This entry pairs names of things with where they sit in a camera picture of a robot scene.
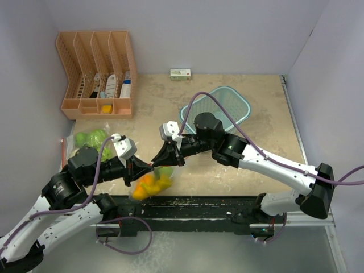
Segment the green cabbage toy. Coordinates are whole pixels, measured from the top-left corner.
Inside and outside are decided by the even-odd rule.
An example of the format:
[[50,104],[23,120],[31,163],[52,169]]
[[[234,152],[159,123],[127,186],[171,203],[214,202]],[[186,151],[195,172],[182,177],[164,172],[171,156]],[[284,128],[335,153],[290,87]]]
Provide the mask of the green cabbage toy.
[[[109,134],[104,129],[95,129],[91,131],[86,137],[86,145],[91,148],[95,148],[97,152],[100,152],[101,146],[103,142],[109,137]],[[112,151],[110,148],[106,146],[102,152],[101,161],[104,162],[108,159],[111,159]]]

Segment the green chayote toy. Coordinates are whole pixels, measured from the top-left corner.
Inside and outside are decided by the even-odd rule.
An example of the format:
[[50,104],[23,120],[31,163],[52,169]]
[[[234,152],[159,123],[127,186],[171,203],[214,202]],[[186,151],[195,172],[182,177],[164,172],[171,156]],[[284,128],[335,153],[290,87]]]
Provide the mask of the green chayote toy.
[[154,175],[157,179],[159,179],[161,175],[171,177],[172,174],[173,174],[173,167],[170,166],[161,166],[154,169]]

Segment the light blue plastic basket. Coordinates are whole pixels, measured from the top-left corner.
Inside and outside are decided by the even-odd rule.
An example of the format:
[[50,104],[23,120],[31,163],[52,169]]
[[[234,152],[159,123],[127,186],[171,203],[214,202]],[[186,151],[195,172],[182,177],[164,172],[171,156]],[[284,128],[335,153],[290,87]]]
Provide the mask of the light blue plastic basket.
[[[237,125],[240,125],[250,116],[250,103],[234,88],[229,86],[219,86],[211,91],[210,94],[222,105]],[[231,123],[230,119],[209,96],[199,95],[194,100],[189,115],[187,116],[187,121],[184,127],[184,130],[187,133],[196,133],[196,129],[193,124],[194,119],[198,114],[204,112],[212,113],[217,119],[219,119],[226,132],[232,134],[237,132],[237,129]]]

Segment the orange mango toy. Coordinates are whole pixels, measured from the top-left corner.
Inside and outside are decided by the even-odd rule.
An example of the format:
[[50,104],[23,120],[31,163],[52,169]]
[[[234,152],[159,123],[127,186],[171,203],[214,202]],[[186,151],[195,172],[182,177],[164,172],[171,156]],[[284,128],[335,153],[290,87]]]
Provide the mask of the orange mango toy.
[[142,176],[137,182],[136,186],[132,193],[132,198],[134,200],[140,201],[148,198],[150,195],[148,193],[148,190],[150,189],[150,186],[154,183],[154,175],[146,174]]

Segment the clear orange-zip bag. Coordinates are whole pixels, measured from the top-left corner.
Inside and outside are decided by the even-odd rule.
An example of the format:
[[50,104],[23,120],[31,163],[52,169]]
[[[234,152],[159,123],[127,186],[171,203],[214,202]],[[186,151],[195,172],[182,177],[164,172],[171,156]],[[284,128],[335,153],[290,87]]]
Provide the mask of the clear orange-zip bag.
[[83,147],[95,148],[100,152],[103,142],[111,136],[111,127],[108,122],[97,122],[86,125],[78,132],[71,133],[62,139],[61,166],[64,167],[67,160],[73,157]]
[[173,186],[180,175],[179,168],[178,166],[156,167],[152,172],[133,182],[129,198],[133,201],[142,201],[162,193]]

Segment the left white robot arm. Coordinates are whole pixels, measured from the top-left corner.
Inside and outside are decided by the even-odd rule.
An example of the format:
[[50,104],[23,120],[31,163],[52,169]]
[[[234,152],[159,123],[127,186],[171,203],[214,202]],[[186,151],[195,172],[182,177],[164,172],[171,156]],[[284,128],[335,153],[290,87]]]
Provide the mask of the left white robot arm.
[[96,185],[122,178],[130,186],[152,171],[135,156],[102,162],[101,155],[83,147],[51,178],[31,210],[1,238],[1,272],[29,272],[62,240],[89,225],[113,222],[118,205],[109,194],[94,195]]

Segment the yellow star fruit toy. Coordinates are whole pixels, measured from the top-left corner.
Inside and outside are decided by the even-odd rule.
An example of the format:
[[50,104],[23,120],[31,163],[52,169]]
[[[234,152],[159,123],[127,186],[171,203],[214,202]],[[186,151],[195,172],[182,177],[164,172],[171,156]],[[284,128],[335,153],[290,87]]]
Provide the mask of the yellow star fruit toy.
[[155,179],[152,186],[150,186],[150,193],[156,195],[167,188],[171,187],[173,180],[170,177],[161,175],[159,179]]

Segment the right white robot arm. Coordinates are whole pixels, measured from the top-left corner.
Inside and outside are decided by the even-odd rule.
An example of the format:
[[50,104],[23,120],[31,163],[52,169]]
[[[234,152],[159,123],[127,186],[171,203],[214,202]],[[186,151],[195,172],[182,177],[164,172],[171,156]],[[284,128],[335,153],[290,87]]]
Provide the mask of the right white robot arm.
[[280,193],[262,193],[253,208],[258,222],[272,216],[302,211],[318,219],[326,219],[334,193],[331,166],[321,163],[310,166],[285,159],[253,144],[241,136],[228,133],[212,113],[195,118],[196,133],[179,135],[177,122],[169,121],[160,127],[164,144],[152,159],[153,167],[183,166],[185,158],[211,151],[212,158],[224,166],[254,171],[291,188]]

